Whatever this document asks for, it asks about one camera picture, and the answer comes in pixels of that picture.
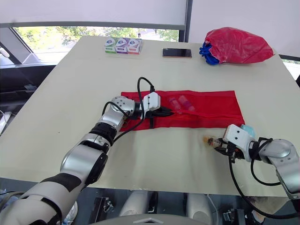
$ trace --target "red fabric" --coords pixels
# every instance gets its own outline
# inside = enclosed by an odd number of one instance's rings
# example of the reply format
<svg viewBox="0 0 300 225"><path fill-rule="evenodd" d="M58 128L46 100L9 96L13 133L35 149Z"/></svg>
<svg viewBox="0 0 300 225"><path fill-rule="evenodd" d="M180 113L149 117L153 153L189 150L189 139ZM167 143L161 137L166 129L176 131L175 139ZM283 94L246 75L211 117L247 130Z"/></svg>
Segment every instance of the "red fabric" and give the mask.
<svg viewBox="0 0 300 225"><path fill-rule="evenodd" d="M159 90L156 93L161 97L161 106L172 109L175 114L168 117L155 117L154 128L226 128L231 124L237 126L245 124L233 90L216 92ZM141 94L144 97L149 94L149 91L143 91ZM139 101L137 92L122 92L121 95ZM175 110L170 103L172 98L179 102L179 97L183 95L195 107L194 112L185 109L182 104L180 110ZM121 131L127 130L138 122L139 120L129 120L127 126ZM145 119L135 130L149 129L149 126L149 119Z"/></svg>
<svg viewBox="0 0 300 225"><path fill-rule="evenodd" d="M273 50L260 36L232 27L223 27L207 33L209 50L220 63L262 62L273 56Z"/></svg>

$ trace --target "smartphone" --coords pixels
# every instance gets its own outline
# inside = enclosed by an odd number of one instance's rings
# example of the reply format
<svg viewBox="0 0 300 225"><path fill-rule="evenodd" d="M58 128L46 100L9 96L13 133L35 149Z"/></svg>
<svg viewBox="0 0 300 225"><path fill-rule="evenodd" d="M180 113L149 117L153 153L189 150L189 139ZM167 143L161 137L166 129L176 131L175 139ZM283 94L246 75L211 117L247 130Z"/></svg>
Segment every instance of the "smartphone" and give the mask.
<svg viewBox="0 0 300 225"><path fill-rule="evenodd" d="M190 49L183 48L164 48L163 49L163 57L183 57L183 58L191 58L192 52Z"/></svg>

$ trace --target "colorful box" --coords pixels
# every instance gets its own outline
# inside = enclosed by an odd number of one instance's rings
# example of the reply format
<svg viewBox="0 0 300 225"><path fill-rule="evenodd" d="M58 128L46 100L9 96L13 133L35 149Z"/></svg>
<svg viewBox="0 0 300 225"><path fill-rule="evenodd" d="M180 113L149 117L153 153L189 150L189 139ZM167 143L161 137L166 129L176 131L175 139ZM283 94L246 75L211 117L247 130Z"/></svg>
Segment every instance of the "colorful box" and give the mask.
<svg viewBox="0 0 300 225"><path fill-rule="evenodd" d="M115 49L117 53L127 54L127 45L129 43L129 38L121 37L118 39Z"/></svg>
<svg viewBox="0 0 300 225"><path fill-rule="evenodd" d="M132 38L127 45L128 54L140 54L143 46L143 41L139 38Z"/></svg>
<svg viewBox="0 0 300 225"><path fill-rule="evenodd" d="M115 45L117 43L117 38L110 37L105 42L105 52L106 53L116 53Z"/></svg>

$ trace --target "table surface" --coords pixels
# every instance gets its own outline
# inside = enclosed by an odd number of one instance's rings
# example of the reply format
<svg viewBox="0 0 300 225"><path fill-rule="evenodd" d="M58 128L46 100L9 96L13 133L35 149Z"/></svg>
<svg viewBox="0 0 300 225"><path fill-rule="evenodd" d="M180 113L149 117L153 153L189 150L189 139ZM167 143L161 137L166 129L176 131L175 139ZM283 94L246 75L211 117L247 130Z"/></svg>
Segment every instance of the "table surface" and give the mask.
<svg viewBox="0 0 300 225"><path fill-rule="evenodd" d="M136 91L140 76L156 90L235 90L246 124L257 137L283 138L300 149L300 89L276 54L250 65L208 65L201 44L144 41L141 55L107 54L104 37L83 37L46 77L0 137L0 176L41 181L59 173L64 155L90 131L105 102ZM162 48L190 48L193 58L162 58ZM148 90L141 83L141 90ZM92 187L237 195L227 157L202 142L221 128L157 128L133 131L108 153ZM246 195L286 196L251 176L250 163L234 172ZM272 165L255 164L257 176L277 181Z"/></svg>

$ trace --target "black wire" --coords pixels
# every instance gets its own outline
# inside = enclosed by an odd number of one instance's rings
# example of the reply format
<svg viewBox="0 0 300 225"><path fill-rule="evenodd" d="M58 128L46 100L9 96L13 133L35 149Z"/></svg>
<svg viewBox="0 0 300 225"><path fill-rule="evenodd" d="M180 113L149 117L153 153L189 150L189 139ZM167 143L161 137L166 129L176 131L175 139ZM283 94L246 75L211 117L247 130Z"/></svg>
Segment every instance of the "black wire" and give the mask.
<svg viewBox="0 0 300 225"><path fill-rule="evenodd" d="M126 116L126 118L128 117L128 115L126 114L126 112L124 112L117 104L115 104L114 102L106 102L103 111L102 111L102 115L105 113L106 107L108 106L108 104L114 105L115 107L117 107L117 109L119 109L121 111L121 113L124 114L124 116Z"/></svg>
<svg viewBox="0 0 300 225"><path fill-rule="evenodd" d="M265 217L269 217L269 218L272 218L272 219L291 219L291 218L295 218L295 217L300 217L300 213L299 212L296 212L296 213L292 213L292 214L288 214L288 215L272 215L272 214L269 214L269 213L266 213L266 212L263 212L261 210L259 210L258 208L256 208L247 198L246 196L243 194L242 190L240 189L236 179L235 179L235 176L233 174L233 165L232 165L232 161L230 159L230 157L228 157L228 160L229 160L229 169L230 169L230 174L231 174L231 177L232 177L232 180L234 182L234 185L236 187L236 189L238 190L240 196L245 200L245 202L248 203L248 205L251 206L252 209L254 209L256 212L260 213L261 215L265 216Z"/></svg>
<svg viewBox="0 0 300 225"><path fill-rule="evenodd" d="M116 142L116 140L118 140L120 137L122 137L123 135L127 134L128 132L134 130L135 128L137 128L139 125L141 125L141 123L143 123L143 121L145 120L145 110L144 110L144 104L143 104L143 99L142 99L142 95L141 95L141 90L140 90L140 82L141 80L145 80L146 82L148 82L148 84L150 84L150 92L154 91L154 86L153 84L145 77L140 77L137 80L137 93L139 94L139 99L140 99L140 104L141 104L141 108L142 108L142 119L140 122L138 122L137 124L135 124L133 127L129 128L128 130L124 131L122 134L120 134L119 136L117 136L113 142Z"/></svg>
<svg viewBox="0 0 300 225"><path fill-rule="evenodd" d="M256 152L254 153L254 156L253 156L253 158L252 158L252 160L251 160L251 166L250 166L251 173L252 173L252 176L254 177L254 179L257 180L257 182L259 182L259 183L261 183L261 184L263 184L263 185L266 185L266 186L277 186L277 185L280 185L281 183L280 183L280 182L266 183L266 182L261 181L261 180L258 179L257 176L254 174L254 169L253 169L253 167L254 167L254 161L255 161L256 157L258 156L258 153L260 152L260 150L261 150L266 144L268 144L268 143L270 143L270 142L272 142L272 141L273 141L272 138L266 140L266 141L265 141L265 142L264 142L264 143L256 150Z"/></svg>
<svg viewBox="0 0 300 225"><path fill-rule="evenodd" d="M5 193L2 193L2 194L0 194L0 195L5 195L5 194L7 194L7 193L11 193L11 192L15 192L15 191L7 191L7 192L5 192Z"/></svg>

